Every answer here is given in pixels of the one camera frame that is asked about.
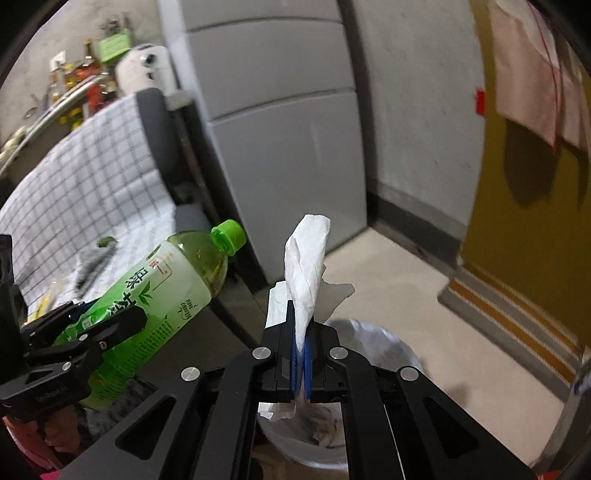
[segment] crumpled paper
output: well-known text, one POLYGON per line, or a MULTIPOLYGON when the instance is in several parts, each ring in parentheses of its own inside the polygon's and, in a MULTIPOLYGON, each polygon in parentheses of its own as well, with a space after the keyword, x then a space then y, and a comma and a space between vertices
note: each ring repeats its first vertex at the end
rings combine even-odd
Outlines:
MULTIPOLYGON (((341 302, 355 289, 351 284, 330 284, 322 279, 326 267, 324 254, 330 232, 330 220, 322 215, 305 215, 285 244, 285 281, 269 292, 267 324, 285 321, 287 302, 295 310, 295 345, 297 348, 297 385, 301 383, 306 328, 310 319, 324 323, 341 302)), ((259 413, 270 420, 293 418, 296 403, 304 401, 300 392, 291 404, 259 403, 259 413)))

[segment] checkered cloth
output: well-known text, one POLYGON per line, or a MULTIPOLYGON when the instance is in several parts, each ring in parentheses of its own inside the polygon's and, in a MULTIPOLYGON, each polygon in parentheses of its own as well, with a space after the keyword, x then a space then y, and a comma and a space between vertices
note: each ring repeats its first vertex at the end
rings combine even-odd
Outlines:
POLYGON ((32 315, 53 280, 73 297, 76 253, 113 236, 118 248, 84 296, 92 300, 174 233, 175 205, 129 95, 58 143, 0 210, 12 235, 15 281, 32 315))

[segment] plastic bottle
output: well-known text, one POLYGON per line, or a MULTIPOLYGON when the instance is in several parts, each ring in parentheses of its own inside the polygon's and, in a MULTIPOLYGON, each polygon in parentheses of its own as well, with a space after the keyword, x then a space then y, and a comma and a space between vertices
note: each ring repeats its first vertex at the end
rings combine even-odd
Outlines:
POLYGON ((99 410, 109 406, 137 370, 221 291, 228 257, 245 242, 234 220, 211 233, 172 235, 68 326, 56 343, 77 340, 85 329, 131 304, 148 316, 142 332, 103 354, 103 364, 89 380, 92 393, 81 403, 99 410))

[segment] metal bolt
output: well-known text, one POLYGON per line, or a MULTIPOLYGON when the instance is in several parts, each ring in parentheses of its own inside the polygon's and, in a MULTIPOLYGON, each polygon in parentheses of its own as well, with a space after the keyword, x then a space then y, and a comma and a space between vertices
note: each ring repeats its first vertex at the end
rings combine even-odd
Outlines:
POLYGON ((330 349, 330 356, 335 360, 342 360, 343 358, 347 358, 347 355, 349 355, 349 352, 344 347, 336 346, 330 349))
POLYGON ((197 380, 201 375, 201 372, 196 367, 187 367, 185 370, 181 372, 181 378, 185 380, 185 382, 192 382, 193 380, 197 380))
POLYGON ((400 371, 400 376, 407 382, 414 382, 418 378, 418 371, 413 367, 404 367, 400 371))
POLYGON ((258 346, 252 351, 252 356, 257 360, 264 360, 271 356, 271 351, 266 346, 258 346))

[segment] green box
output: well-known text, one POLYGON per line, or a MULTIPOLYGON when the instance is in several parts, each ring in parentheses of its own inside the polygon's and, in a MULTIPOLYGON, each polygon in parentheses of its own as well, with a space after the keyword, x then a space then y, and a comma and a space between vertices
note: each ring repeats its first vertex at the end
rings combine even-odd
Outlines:
POLYGON ((110 65, 119 60, 131 50, 131 32, 124 28, 120 33, 103 38, 99 42, 99 59, 105 65, 110 65))

